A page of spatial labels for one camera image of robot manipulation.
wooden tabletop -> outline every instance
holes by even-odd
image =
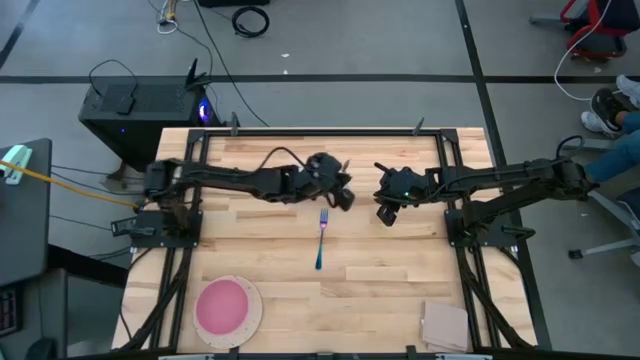
[[[457,130],[465,165],[492,166],[483,129]],[[165,129],[158,159],[182,159],[187,133],[188,129]],[[428,351],[420,343],[421,304],[426,300],[464,308],[444,226],[446,205],[403,209],[395,225],[386,227],[375,215],[378,206],[372,194],[382,176],[374,161],[387,167],[409,166],[418,173],[438,167],[433,138],[214,137],[208,163],[251,170],[276,146],[288,147],[303,160],[323,151],[341,162],[350,160],[353,208],[346,213],[329,210],[323,268],[317,271],[319,214],[328,207],[324,199],[269,204],[243,193],[203,189],[202,236],[191,262],[178,351],[223,351],[198,337],[192,314],[204,286],[225,275],[252,281],[263,298],[262,322],[241,352],[403,352],[412,344]],[[268,166],[293,163],[280,152]],[[483,191],[474,198],[488,200],[497,194]],[[154,249],[131,270],[122,311],[132,332],[156,303],[165,253]],[[494,302],[518,333],[535,343],[518,269],[496,249],[483,253]],[[170,304],[161,345],[168,343],[172,308]],[[488,344],[483,312],[477,308],[483,342]],[[113,346],[126,341],[118,322]]]

person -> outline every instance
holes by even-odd
[[[640,107],[640,82],[620,75],[616,85],[634,106]],[[618,140],[613,150],[585,166],[588,178],[602,183],[640,164],[640,111],[627,109],[609,89],[598,90],[591,107],[592,112],[585,111],[581,116],[582,125],[587,130],[611,138],[628,135]]]

metal fork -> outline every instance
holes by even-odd
[[[324,229],[327,228],[329,222],[329,209],[320,210],[320,245],[318,246],[318,257],[316,258],[316,270],[322,269],[322,239],[324,238]]]

gray floor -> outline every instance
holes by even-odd
[[[156,7],[160,0],[151,0]],[[533,27],[528,16],[558,12],[562,0],[465,0],[485,75],[553,75],[567,36]],[[0,45],[9,38],[27,0],[0,1]],[[242,39],[230,24],[205,10],[207,24],[234,74],[440,74],[471,75],[455,3],[448,0],[273,0],[266,8],[272,26],[265,37]],[[233,9],[221,9],[231,14]],[[178,5],[181,29],[209,44],[190,2]],[[41,0],[5,65],[2,76],[85,76],[98,62],[116,58],[140,75],[182,75],[193,57],[208,67],[202,47],[181,34],[159,35],[146,0]],[[640,37],[628,38],[623,59],[595,69],[571,62],[563,75],[638,75]],[[124,70],[105,66],[100,75]],[[219,60],[214,73],[223,74]],[[484,127],[475,84],[453,83],[242,83],[254,110],[274,126]],[[39,137],[53,140],[59,165],[112,170],[117,157],[77,120],[88,85],[0,84],[5,130],[0,146]],[[244,126],[257,126],[228,84],[213,86],[218,111],[238,113]],[[588,97],[596,85],[574,85]],[[578,117],[586,104],[565,97],[554,85],[490,84],[489,95],[507,160],[551,157],[557,142],[586,134]],[[589,161],[594,154],[581,156]],[[99,177],[65,172],[98,185]],[[636,174],[614,179],[603,192],[615,196],[637,184]],[[106,226],[130,216],[124,207],[103,204],[53,188],[51,213]],[[597,205],[544,202],[522,212],[537,230],[530,240],[534,268],[553,347],[557,350],[640,355],[640,269],[624,251],[572,262],[566,250],[593,246],[626,234]],[[83,254],[127,245],[102,230],[52,220],[52,243]],[[113,260],[127,266],[130,256]],[[119,290],[74,280],[70,294],[71,354],[108,349],[122,296]]]

white shoe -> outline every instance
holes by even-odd
[[[604,134],[610,138],[616,138],[622,134],[622,131],[609,129],[598,115],[590,111],[583,112],[582,115],[580,115],[580,119],[582,120],[582,125],[584,125],[584,127],[589,131]]]
[[[629,80],[624,75],[618,75],[616,78],[616,85],[623,94],[629,97],[631,103],[635,107],[640,107],[640,83]]]

